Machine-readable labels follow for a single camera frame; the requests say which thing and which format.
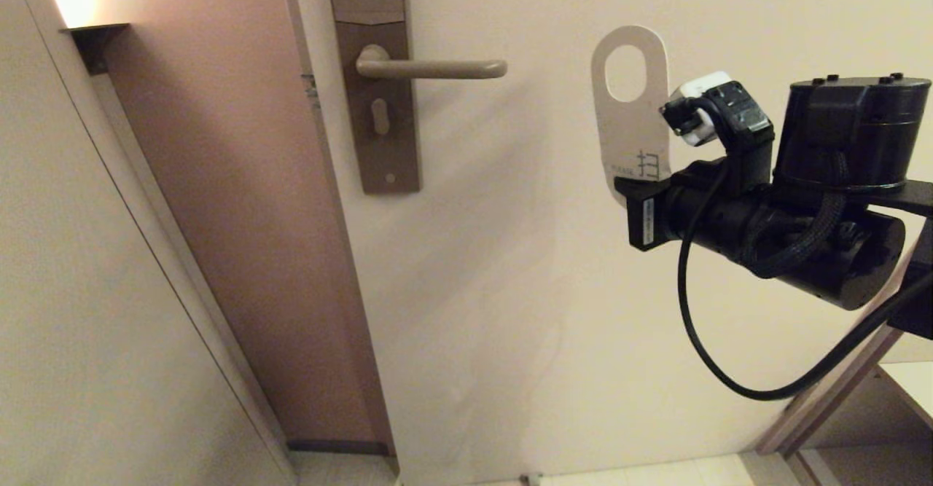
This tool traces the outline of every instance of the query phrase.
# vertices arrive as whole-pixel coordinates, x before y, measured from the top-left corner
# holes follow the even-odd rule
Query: tile floor
[[[393,459],[364,455],[292,453],[300,486],[401,486]],[[487,482],[483,486],[519,486]],[[542,486],[800,486],[778,455],[741,453],[633,466],[594,473],[544,477]]]

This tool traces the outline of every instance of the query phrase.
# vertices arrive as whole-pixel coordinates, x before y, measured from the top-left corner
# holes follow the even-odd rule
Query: black cable
[[[733,392],[753,400],[789,399],[789,397],[803,392],[803,390],[806,390],[825,377],[826,373],[829,373],[829,371],[842,362],[849,353],[852,353],[852,350],[856,349],[862,340],[867,339],[869,334],[872,334],[881,324],[886,323],[901,306],[912,300],[922,291],[929,291],[930,288],[933,287],[933,271],[924,274],[924,276],[914,281],[910,286],[901,287],[893,297],[884,301],[881,306],[878,306],[877,309],[869,313],[867,317],[849,331],[826,356],[816,363],[816,366],[813,366],[813,369],[804,373],[802,377],[794,380],[793,383],[765,391],[753,390],[742,386],[729,377],[729,375],[726,375],[726,373],[717,366],[716,362],[713,361],[709,353],[706,352],[706,348],[704,348],[703,343],[700,342],[700,338],[697,336],[696,329],[693,326],[693,319],[690,317],[690,304],[687,302],[687,260],[690,257],[690,244],[693,242],[693,235],[696,233],[697,224],[699,224],[700,220],[703,218],[703,214],[709,207],[710,201],[713,200],[719,188],[722,187],[724,181],[726,181],[730,167],[729,158],[726,158],[720,167],[719,174],[717,174],[713,187],[706,193],[699,209],[693,214],[693,217],[690,218],[690,224],[687,226],[687,231],[684,233],[683,243],[680,244],[680,257],[679,262],[677,262],[677,297],[680,300],[680,316],[683,318],[684,327],[687,330],[687,336],[690,338],[693,349],[696,349],[700,359],[702,359],[706,367],[716,375],[716,378],[730,390],[733,390]]]
[[[846,165],[846,156],[838,151],[831,154],[830,170],[834,184],[842,184],[848,178],[848,166]],[[770,226],[767,222],[762,222],[759,226],[749,231],[749,236],[744,240],[740,258],[744,267],[749,268],[751,273],[762,279],[772,279],[783,275],[794,267],[800,266],[805,262],[820,245],[829,237],[836,224],[839,224],[843,217],[843,211],[846,209],[846,195],[842,193],[832,193],[826,191],[823,193],[820,202],[819,211],[813,218],[810,226],[800,234],[794,243],[786,248],[777,251],[777,253],[767,258],[757,259],[755,247],[761,234]]]

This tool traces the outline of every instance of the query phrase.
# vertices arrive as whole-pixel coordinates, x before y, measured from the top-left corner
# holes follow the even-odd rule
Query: door hanger hole
[[[639,48],[623,45],[606,58],[606,88],[616,100],[638,100],[646,84],[647,68]]]

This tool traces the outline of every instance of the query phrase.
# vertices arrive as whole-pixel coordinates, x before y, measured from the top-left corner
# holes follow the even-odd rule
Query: lever handle
[[[367,78],[485,80],[506,75],[505,60],[392,60],[380,45],[367,45],[356,59],[356,71]]]

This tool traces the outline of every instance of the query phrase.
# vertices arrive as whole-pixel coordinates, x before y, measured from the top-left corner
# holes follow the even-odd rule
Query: door
[[[104,167],[36,2],[0,10],[0,483],[289,483]]]
[[[417,81],[423,189],[386,197],[361,188],[329,0],[303,0],[406,484],[750,447],[786,402],[741,399],[704,369],[680,324],[676,245],[628,246],[604,183],[590,56],[614,28],[650,27],[671,87],[727,71],[781,127],[793,81],[933,77],[931,1],[409,0],[413,58],[504,58],[510,73]],[[914,177],[933,175],[931,127]],[[722,153],[672,148],[674,170]],[[856,318],[703,250],[690,277],[704,342],[750,386],[795,379]]]

